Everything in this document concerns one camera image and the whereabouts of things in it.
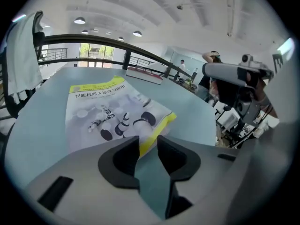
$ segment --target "chair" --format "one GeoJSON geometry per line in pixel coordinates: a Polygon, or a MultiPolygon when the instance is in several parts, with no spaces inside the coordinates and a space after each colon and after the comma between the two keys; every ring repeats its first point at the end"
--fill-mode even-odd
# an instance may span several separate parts
{"type": "MultiPolygon", "coordinates": [[[[43,32],[40,32],[40,25],[39,21],[42,17],[42,12],[37,12],[35,14],[34,23],[32,26],[32,37],[33,37],[33,46],[36,50],[36,56],[37,60],[40,57],[43,42],[45,39],[45,35],[43,32]]],[[[12,31],[12,29],[15,27],[15,24],[10,28],[10,30],[7,33],[7,39],[12,31]]],[[[14,98],[8,94],[8,65],[7,65],[7,48],[4,49],[4,51],[0,54],[0,63],[2,65],[2,82],[3,82],[3,97],[5,101],[5,105],[0,106],[0,109],[7,109],[10,116],[5,116],[0,118],[0,120],[7,120],[10,118],[17,119],[19,111],[26,105],[30,97],[34,94],[35,89],[32,90],[26,90],[27,98],[25,100],[20,100],[20,103],[16,104],[14,98]]],[[[5,141],[8,139],[8,135],[5,135],[0,132],[0,141],[5,141]]]]}
{"type": "MultiPolygon", "coordinates": [[[[41,16],[41,13],[39,13],[39,12],[36,13],[35,21],[39,22],[40,16],[41,16]]],[[[35,30],[36,30],[36,25],[34,25],[32,28],[32,36],[33,36],[33,46],[36,48],[36,56],[37,56],[37,60],[38,60],[40,57],[41,51],[42,51],[42,46],[43,46],[43,42],[45,39],[45,35],[43,32],[35,32],[35,30]]],[[[34,94],[35,89],[26,90],[27,98],[25,100],[20,100],[19,104],[15,103],[14,98],[8,94],[8,65],[7,65],[6,54],[7,53],[6,53],[6,48],[5,48],[3,53],[0,55],[0,61],[2,64],[4,100],[5,100],[6,108],[9,112],[9,114],[13,118],[17,118],[19,111],[26,105],[26,103],[28,102],[30,97],[34,94]]]]}

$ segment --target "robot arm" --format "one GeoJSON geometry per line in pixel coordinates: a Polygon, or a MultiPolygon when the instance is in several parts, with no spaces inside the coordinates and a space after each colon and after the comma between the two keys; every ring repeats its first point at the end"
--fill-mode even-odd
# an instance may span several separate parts
{"type": "Polygon", "coordinates": [[[267,97],[257,101],[255,87],[258,79],[273,78],[273,71],[246,54],[239,65],[205,63],[202,73],[216,80],[220,102],[233,107],[245,123],[257,126],[253,121],[262,107],[268,107],[270,102],[267,97]],[[251,75],[250,81],[247,81],[247,73],[251,75]]]}

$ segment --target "light blue table surface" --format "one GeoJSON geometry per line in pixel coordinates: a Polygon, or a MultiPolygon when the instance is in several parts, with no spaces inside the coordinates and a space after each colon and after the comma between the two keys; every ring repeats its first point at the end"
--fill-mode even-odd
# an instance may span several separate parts
{"type": "MultiPolygon", "coordinates": [[[[168,135],[195,143],[215,144],[215,114],[211,106],[168,79],[164,78],[162,84],[157,85],[125,74],[121,69],[68,67],[58,71],[37,90],[21,111],[5,154],[5,169],[18,188],[24,189],[68,154],[65,114],[70,86],[103,83],[114,75],[124,77],[139,92],[176,113],[176,120],[169,124],[168,135]]],[[[138,161],[135,176],[140,180],[142,198],[163,218],[169,176],[156,148],[138,161]]]]}

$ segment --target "railing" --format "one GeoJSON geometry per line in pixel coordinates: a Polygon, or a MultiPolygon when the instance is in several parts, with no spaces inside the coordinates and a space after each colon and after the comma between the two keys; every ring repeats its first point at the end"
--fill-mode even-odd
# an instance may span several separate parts
{"type": "Polygon", "coordinates": [[[154,62],[131,56],[130,60],[129,60],[129,63],[132,64],[132,65],[138,65],[138,66],[141,66],[141,67],[145,67],[145,66],[147,66],[151,63],[154,63],[154,62]]]}
{"type": "Polygon", "coordinates": [[[56,63],[56,62],[73,62],[73,61],[103,62],[103,63],[111,63],[111,64],[120,64],[120,65],[122,65],[122,69],[127,70],[128,66],[136,67],[136,65],[130,64],[131,53],[136,53],[136,54],[139,54],[146,58],[155,60],[161,64],[167,65],[167,69],[165,70],[165,72],[157,71],[154,69],[149,69],[153,72],[163,74],[164,77],[166,77],[166,78],[168,76],[171,76],[176,79],[178,77],[179,73],[186,75],[187,77],[191,77],[190,74],[186,73],[185,71],[183,71],[179,67],[173,65],[172,63],[162,59],[161,57],[158,57],[158,56],[156,56],[146,50],[143,50],[139,47],[136,47],[136,46],[124,43],[124,42],[120,42],[118,40],[110,39],[107,37],[99,37],[99,36],[84,35],[84,34],[52,35],[52,36],[45,37],[43,45],[61,44],[61,43],[99,44],[99,45],[106,45],[106,46],[123,49],[123,50],[126,50],[126,52],[125,52],[124,60],[122,62],[108,60],[108,59],[98,59],[98,58],[63,58],[63,59],[56,59],[56,60],[40,61],[38,64],[44,65],[44,64],[51,64],[51,63],[56,63]],[[171,69],[174,69],[177,71],[177,74],[175,76],[170,75],[171,69]]]}
{"type": "Polygon", "coordinates": [[[39,62],[67,58],[67,48],[43,49],[39,56],[39,62]]]}

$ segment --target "booklet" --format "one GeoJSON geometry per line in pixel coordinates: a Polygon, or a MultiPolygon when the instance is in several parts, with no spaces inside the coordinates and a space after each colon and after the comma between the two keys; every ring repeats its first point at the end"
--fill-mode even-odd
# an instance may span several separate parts
{"type": "Polygon", "coordinates": [[[176,115],[138,92],[123,77],[109,82],[71,86],[66,135],[71,152],[107,141],[140,137],[140,156],[152,148],[176,115]]]}

